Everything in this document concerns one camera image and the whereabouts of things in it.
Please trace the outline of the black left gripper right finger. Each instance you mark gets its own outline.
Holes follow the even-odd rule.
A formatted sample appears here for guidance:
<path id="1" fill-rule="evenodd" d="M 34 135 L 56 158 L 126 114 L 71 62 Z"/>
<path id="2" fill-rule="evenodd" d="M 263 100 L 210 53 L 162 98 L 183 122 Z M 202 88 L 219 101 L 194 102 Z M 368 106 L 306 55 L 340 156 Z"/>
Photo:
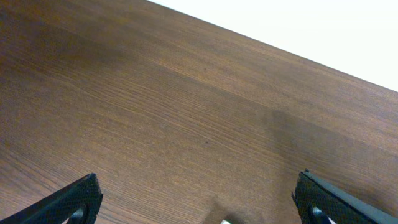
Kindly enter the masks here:
<path id="1" fill-rule="evenodd" d="M 305 170 L 292 192 L 302 223 L 397 224 L 397 218 L 379 210 Z"/>

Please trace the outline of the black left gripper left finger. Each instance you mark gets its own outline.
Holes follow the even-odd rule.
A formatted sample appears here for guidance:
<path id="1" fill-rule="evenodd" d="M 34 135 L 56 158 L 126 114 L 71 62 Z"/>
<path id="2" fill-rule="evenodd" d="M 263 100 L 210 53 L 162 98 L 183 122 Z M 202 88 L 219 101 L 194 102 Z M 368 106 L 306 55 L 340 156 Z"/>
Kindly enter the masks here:
<path id="1" fill-rule="evenodd" d="M 102 200 L 98 178 L 92 173 L 1 220 L 1 224 L 94 224 Z"/>

